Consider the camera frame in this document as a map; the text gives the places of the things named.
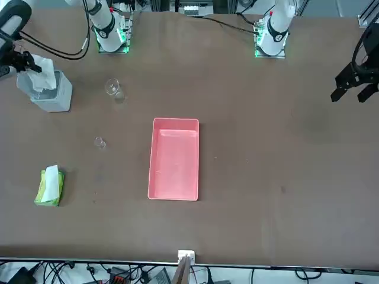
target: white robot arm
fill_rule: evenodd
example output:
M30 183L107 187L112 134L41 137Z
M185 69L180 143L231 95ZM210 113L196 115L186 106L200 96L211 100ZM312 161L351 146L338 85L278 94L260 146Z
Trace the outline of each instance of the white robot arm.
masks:
M71 6L82 5L82 0L65 0ZM114 52L125 42L119 31L125 29L125 19L117 12L111 12L106 0L85 0L89 19L95 27L95 33L101 47Z
M264 18L264 30L258 42L258 46L264 53L276 56L282 51L295 12L294 0L275 1L272 12Z

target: metal bracket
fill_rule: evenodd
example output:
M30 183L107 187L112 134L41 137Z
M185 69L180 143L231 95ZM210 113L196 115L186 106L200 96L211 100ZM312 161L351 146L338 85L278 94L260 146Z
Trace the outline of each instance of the metal bracket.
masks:
M191 265L195 265L195 251L194 250L178 250L178 263L183 257L188 256L191 260Z
M365 28L371 22L371 20L377 15L379 12L379 0L372 0L366 8L362 11L360 15L358 15L358 24L359 27Z

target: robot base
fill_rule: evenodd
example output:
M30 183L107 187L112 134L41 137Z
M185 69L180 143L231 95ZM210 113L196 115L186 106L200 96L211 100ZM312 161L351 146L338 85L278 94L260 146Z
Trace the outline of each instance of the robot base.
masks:
M258 46L258 42L261 40L262 33L264 31L264 18L260 19L258 22L254 23L254 31L257 31L259 35L254 35L254 55L257 58L263 58L263 57L269 57L269 58L279 58L284 59L285 58L285 51L282 49L282 51L276 55L276 56L270 56L267 55L262 51L262 49Z

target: power adapter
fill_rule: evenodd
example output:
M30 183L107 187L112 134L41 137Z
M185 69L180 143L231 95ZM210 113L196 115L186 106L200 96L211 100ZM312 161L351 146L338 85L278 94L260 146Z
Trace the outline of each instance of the power adapter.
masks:
M149 283L150 282L150 277L148 272L143 271L141 272L141 283Z
M22 267L13 275L8 284L36 284L37 281L33 277L33 273L34 271L30 273L26 268Z

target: white tissue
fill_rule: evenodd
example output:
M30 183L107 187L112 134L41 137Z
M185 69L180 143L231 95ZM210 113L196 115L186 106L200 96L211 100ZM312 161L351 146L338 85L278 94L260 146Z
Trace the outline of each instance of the white tissue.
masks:
M59 172L58 165L50 166L45 171L45 191L41 202L47 202L59 197Z
M54 74L53 61L49 58L44 58L35 54L32 54L32 56L35 64L42 68L41 73L37 73L30 69L25 71L33 84L33 89L36 92L42 92L44 89L56 89L57 80Z

